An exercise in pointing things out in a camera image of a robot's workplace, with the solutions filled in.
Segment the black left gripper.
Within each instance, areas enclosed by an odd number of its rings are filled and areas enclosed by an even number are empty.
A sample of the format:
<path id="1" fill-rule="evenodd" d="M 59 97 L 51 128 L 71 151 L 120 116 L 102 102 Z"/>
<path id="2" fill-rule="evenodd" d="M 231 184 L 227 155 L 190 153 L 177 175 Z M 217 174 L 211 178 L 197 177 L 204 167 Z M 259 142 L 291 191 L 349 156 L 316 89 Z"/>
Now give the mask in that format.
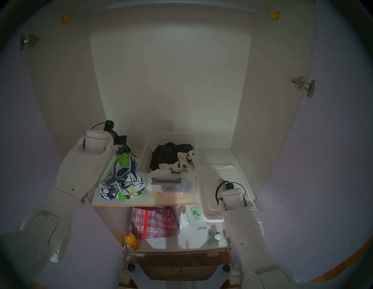
<path id="1" fill-rule="evenodd" d="M 113 144 L 114 145 L 126 145 L 127 143 L 127 135 L 119 136 L 115 131 L 111 131 L 111 135 L 113 137 Z"/>

